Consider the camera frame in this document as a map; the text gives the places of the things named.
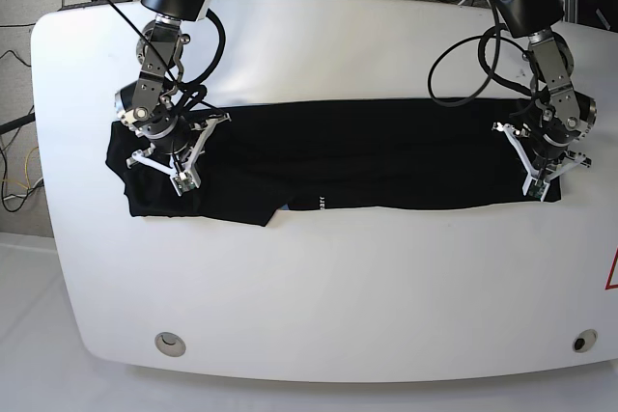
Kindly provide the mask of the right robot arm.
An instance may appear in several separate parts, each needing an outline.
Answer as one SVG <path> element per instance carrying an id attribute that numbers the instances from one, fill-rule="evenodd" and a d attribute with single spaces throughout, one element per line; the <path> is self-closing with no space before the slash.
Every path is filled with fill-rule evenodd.
<path id="1" fill-rule="evenodd" d="M 210 9 L 211 0 L 141 0 L 141 4 L 156 17 L 141 33 L 136 47 L 141 65 L 139 77 L 116 94 L 116 113 L 126 128 L 150 144 L 134 151 L 126 164 L 142 164 L 165 174 L 182 195 L 200 186 L 198 158 L 216 126 L 229 118 L 227 113 L 217 111 L 202 122 L 187 119 L 190 110 L 207 94 L 203 83 L 222 58 L 225 30 Z M 190 36 L 181 26 L 204 18 L 215 26 L 218 45 L 207 68 L 185 82 L 182 55 Z"/>

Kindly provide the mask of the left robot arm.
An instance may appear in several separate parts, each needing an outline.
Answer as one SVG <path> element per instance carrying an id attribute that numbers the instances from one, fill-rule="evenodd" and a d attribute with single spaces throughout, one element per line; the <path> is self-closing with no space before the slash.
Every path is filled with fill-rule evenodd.
<path id="1" fill-rule="evenodd" d="M 474 37 L 477 60 L 485 79 L 471 96 L 458 99 L 430 98 L 447 114 L 442 129 L 452 129 L 457 118 L 469 121 L 481 106 L 478 96 L 489 84 L 521 95 L 506 121 L 494 124 L 516 151 L 524 170 L 525 197 L 535 201 L 559 198 L 561 178 L 577 167 L 589 167 L 591 160 L 573 151 L 573 143 L 590 133 L 597 119 L 594 98 L 578 92 L 572 80 L 575 63 L 566 40 L 554 31 L 563 18 L 559 0 L 486 0 L 493 25 Z M 503 43 L 518 45 L 531 71 L 523 86 L 502 76 L 498 60 Z"/>

